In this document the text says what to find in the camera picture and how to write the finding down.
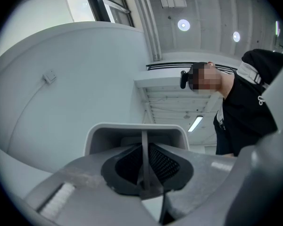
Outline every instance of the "ceiling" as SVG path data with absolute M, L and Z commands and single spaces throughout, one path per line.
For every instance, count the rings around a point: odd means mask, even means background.
M 188 87 L 181 89 L 179 86 L 145 89 L 156 124 L 181 126 L 187 132 L 190 147 L 216 145 L 213 119 L 222 103 L 218 93 L 213 96 L 198 95 Z M 193 132 L 188 132 L 197 115 L 203 115 L 203 120 Z
M 282 51 L 275 46 L 278 14 L 266 0 L 186 0 L 186 8 L 162 8 L 160 0 L 150 0 L 162 53 L 212 51 L 241 58 L 251 49 Z M 180 19 L 191 28 L 178 29 Z M 283 45 L 283 23 L 278 38 Z M 233 40 L 233 32 L 241 36 Z

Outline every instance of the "ceiling light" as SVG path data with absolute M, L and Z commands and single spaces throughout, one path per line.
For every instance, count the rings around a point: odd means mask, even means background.
M 181 31 L 188 31 L 190 29 L 190 23 L 185 19 L 179 20 L 177 25 Z
M 201 120 L 203 119 L 202 115 L 199 115 L 196 117 L 196 120 L 194 121 L 194 123 L 191 125 L 190 129 L 188 130 L 188 132 L 192 132 L 194 131 L 194 129 L 198 126 L 198 124 L 201 122 Z
M 240 40 L 240 34 L 238 32 L 233 33 L 233 39 L 235 42 L 239 42 Z
M 279 37 L 279 35 L 280 35 L 279 21 L 275 22 L 275 34 L 277 35 L 277 37 Z

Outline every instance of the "person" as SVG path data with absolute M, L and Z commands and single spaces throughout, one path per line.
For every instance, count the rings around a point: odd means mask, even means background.
M 243 147 L 277 130 L 262 93 L 282 67 L 283 54 L 263 49 L 246 52 L 234 74 L 219 71 L 212 62 L 191 66 L 190 89 L 200 94 L 218 91 L 223 97 L 213 122 L 217 155 L 238 156 Z

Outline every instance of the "black jacket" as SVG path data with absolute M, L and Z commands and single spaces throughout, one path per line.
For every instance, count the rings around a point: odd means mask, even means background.
M 283 67 L 283 54 L 263 49 L 248 51 L 242 61 L 258 70 L 262 82 L 270 84 Z M 275 121 L 260 98 L 264 88 L 251 84 L 236 73 L 233 87 L 226 100 L 223 100 L 224 128 L 214 118 L 217 135 L 216 154 L 233 153 L 238 156 L 247 145 L 254 145 L 266 134 L 277 130 Z

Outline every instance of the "ear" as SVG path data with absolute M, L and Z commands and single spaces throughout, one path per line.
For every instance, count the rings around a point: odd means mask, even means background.
M 208 64 L 212 67 L 215 67 L 215 64 L 213 62 L 208 62 Z

